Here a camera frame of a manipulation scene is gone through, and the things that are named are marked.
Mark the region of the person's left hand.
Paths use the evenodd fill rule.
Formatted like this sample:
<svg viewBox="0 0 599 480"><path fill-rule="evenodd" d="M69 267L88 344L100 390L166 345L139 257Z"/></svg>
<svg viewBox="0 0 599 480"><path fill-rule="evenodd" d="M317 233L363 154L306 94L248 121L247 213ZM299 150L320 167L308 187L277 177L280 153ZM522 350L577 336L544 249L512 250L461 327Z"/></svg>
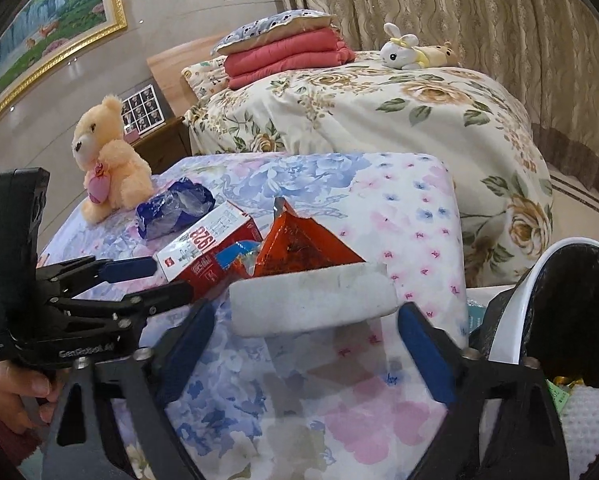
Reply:
<svg viewBox="0 0 599 480"><path fill-rule="evenodd" d="M10 361L0 362L0 421L15 434L23 434L41 424L49 425L63 386L60 375L51 382L36 370L18 367ZM45 404L37 406L34 419L26 411L23 398L45 400Z"/></svg>

